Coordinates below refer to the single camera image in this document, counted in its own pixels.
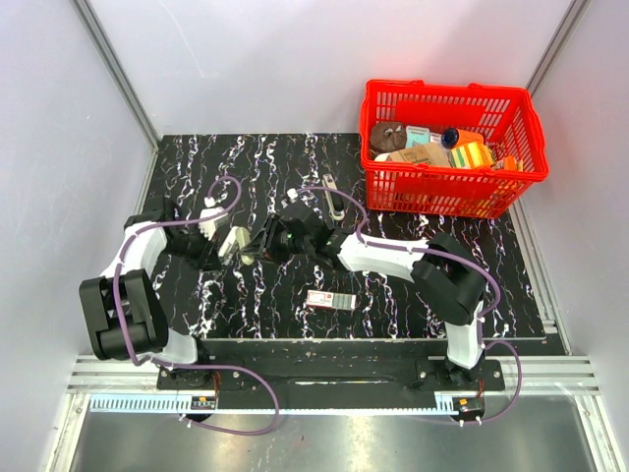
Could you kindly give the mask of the red plastic shopping basket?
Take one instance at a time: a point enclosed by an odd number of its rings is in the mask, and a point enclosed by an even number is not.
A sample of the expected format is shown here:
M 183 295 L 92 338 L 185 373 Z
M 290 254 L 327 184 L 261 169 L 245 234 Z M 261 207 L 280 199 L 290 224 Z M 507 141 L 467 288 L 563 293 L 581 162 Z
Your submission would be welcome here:
M 360 136 L 374 210 L 497 218 L 548 175 L 523 88 L 370 80 Z

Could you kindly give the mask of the orange bottle blue cap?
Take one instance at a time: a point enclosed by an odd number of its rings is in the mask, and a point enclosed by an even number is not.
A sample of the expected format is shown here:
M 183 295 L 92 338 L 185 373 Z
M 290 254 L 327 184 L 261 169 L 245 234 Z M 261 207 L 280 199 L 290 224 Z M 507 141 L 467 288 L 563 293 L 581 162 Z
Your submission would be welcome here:
M 447 128 L 441 135 L 441 144 L 449 149 L 472 143 L 483 144 L 484 142 L 485 137 L 482 134 L 454 127 Z

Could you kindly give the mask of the cream white stapler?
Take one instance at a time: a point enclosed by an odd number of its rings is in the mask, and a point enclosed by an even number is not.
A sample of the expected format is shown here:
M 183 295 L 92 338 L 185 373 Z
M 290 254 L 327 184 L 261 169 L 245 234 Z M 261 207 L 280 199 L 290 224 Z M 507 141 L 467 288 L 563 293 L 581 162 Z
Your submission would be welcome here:
M 218 251 L 219 260 L 226 266 L 231 258 L 237 255 L 244 265 L 251 266 L 255 262 L 254 258 L 244 253 L 244 249 L 250 243 L 251 233 L 247 228 L 242 226 L 232 227 Z

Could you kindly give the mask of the red white staple box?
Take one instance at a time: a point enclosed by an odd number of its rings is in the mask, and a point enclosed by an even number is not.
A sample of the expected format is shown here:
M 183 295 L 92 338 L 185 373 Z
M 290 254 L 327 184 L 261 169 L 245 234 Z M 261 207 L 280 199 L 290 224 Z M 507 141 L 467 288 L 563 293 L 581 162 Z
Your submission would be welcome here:
M 309 290 L 306 299 L 308 307 L 331 310 L 353 311 L 356 304 L 356 295 L 328 291 Z

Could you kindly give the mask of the teal white small box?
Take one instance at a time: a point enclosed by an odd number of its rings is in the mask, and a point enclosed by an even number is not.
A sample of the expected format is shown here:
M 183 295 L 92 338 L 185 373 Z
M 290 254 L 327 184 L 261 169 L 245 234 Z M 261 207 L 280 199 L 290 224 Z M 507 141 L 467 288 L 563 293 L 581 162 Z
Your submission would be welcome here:
M 430 129 L 418 126 L 406 127 L 406 148 L 423 146 L 430 142 Z

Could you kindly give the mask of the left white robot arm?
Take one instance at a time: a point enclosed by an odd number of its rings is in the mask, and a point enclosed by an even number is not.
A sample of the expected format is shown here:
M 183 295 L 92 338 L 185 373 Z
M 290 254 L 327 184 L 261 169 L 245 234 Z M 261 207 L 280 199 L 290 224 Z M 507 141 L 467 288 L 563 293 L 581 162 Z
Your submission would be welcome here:
M 100 360 L 126 361 L 132 347 L 139 363 L 179 365 L 179 378 L 203 388 L 213 375 L 200 342 L 172 329 L 151 282 L 160 255 L 181 258 L 199 271 L 222 268 L 217 229 L 228 219 L 213 199 L 205 201 L 201 223 L 182 224 L 180 208 L 161 197 L 124 225 L 124 241 L 100 276 L 81 283 L 79 294 L 90 345 Z

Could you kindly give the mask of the brown cardboard package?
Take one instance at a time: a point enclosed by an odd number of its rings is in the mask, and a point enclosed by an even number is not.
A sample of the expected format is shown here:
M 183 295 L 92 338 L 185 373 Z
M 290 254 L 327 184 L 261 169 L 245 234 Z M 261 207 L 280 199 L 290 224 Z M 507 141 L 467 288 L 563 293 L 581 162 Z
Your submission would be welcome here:
M 452 166 L 452 158 L 448 149 L 436 144 L 428 143 L 415 147 L 407 147 L 393 152 L 379 154 L 375 162 L 397 162 L 406 164 L 425 164 L 429 166 Z

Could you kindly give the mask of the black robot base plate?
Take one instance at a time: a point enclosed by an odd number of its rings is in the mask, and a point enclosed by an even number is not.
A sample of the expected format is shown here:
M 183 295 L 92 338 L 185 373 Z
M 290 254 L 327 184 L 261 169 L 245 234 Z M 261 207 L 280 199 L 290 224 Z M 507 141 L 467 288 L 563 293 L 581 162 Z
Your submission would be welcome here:
M 237 371 L 161 370 L 160 390 L 218 388 L 220 410 L 262 410 L 275 404 L 291 413 L 365 410 L 411 413 L 455 397 L 502 393 L 500 364 L 482 360 L 471 373 L 446 360 L 443 340 L 209 340 L 208 363 Z M 278 399 L 260 384 L 266 380 Z

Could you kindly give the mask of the small orange packet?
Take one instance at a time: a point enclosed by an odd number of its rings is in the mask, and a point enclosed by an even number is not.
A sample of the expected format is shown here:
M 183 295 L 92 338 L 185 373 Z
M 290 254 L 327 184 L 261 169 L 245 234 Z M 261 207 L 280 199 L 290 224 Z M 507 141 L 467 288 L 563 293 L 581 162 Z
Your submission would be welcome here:
M 498 159 L 491 167 L 493 170 L 516 171 L 522 170 L 522 162 L 513 155 L 506 155 Z

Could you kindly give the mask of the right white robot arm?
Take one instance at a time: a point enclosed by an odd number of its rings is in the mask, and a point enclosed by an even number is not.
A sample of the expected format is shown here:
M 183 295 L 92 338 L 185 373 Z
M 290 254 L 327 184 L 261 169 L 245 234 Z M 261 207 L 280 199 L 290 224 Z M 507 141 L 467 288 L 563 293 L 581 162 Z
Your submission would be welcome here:
M 241 254 L 277 265 L 303 255 L 339 272 L 377 272 L 413 283 L 445 326 L 446 360 L 437 378 L 460 389 L 481 379 L 485 354 L 479 315 L 486 278 L 450 235 L 407 242 L 368 237 L 325 223 L 310 207 L 295 202 L 271 214 Z

